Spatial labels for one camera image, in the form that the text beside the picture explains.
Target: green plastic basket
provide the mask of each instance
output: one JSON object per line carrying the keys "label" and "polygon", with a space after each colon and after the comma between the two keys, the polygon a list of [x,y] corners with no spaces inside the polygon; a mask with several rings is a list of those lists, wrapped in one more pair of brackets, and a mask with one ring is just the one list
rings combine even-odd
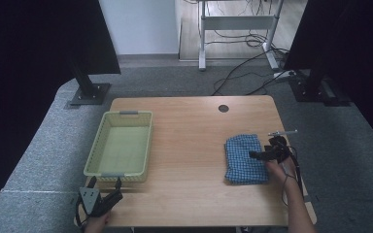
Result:
{"label": "green plastic basket", "polygon": [[141,183],[147,179],[153,133],[149,111],[107,112],[96,133],[84,174],[101,182]]}

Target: gray carpet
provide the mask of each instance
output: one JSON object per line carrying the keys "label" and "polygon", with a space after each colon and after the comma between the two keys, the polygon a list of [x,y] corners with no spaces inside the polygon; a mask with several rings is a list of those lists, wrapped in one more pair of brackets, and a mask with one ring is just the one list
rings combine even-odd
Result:
{"label": "gray carpet", "polygon": [[[102,106],[78,109],[65,108],[78,87],[75,81],[66,83],[0,193],[0,232],[79,232],[72,222],[76,191],[85,182],[87,155],[102,114],[112,101],[120,97],[208,96],[214,92],[213,84],[233,68],[209,66],[206,72],[195,66],[122,68],[122,75],[91,76],[95,83],[111,83],[112,87]],[[256,65],[241,67],[232,76],[249,72],[272,73],[268,66]],[[269,78],[249,75],[234,79],[220,92],[244,95]],[[298,103],[287,82],[271,83],[256,94],[264,93],[274,98],[285,129],[299,131],[288,138],[298,151],[318,230],[373,232],[373,130],[359,110],[354,104]]]}

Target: cloth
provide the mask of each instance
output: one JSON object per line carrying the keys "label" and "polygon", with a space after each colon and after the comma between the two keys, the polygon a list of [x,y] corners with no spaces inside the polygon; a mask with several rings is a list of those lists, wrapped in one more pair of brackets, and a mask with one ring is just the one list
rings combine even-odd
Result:
{"label": "cloth", "polygon": [[250,158],[249,151],[261,152],[261,144],[255,134],[237,135],[226,140],[226,160],[228,168],[225,174],[233,184],[260,184],[268,181],[268,171],[263,162]]}

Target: white wall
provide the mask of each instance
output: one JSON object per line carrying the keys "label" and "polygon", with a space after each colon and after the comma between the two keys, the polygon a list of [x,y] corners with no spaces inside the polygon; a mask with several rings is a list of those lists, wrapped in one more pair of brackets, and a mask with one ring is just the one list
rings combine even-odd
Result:
{"label": "white wall", "polygon": [[178,53],[175,0],[100,0],[118,55]]}

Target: table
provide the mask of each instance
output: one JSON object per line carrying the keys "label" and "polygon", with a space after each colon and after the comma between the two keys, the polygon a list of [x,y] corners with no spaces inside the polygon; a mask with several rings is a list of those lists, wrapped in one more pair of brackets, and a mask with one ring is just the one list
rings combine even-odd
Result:
{"label": "table", "polygon": [[283,8],[284,0],[279,0],[277,9],[274,15],[270,16],[252,16],[252,17],[207,17],[205,15],[205,3],[215,0],[196,0],[201,2],[201,44],[199,49],[199,70],[206,70],[206,55],[205,55],[205,31],[207,30],[244,30],[244,29],[259,29],[270,30],[266,41],[262,44],[262,48],[274,71],[279,70],[274,53],[271,50],[272,40],[274,39],[275,30],[277,29],[278,20],[280,19],[281,9]]}
{"label": "table", "polygon": [[[222,113],[221,105],[229,110]],[[266,145],[268,132],[284,130],[271,97],[119,98],[111,106],[111,111],[133,110],[153,112],[148,178],[122,187],[110,226],[288,224],[281,186],[273,178],[258,185],[224,179],[227,138],[256,133]],[[311,203],[306,206],[316,222]]]}

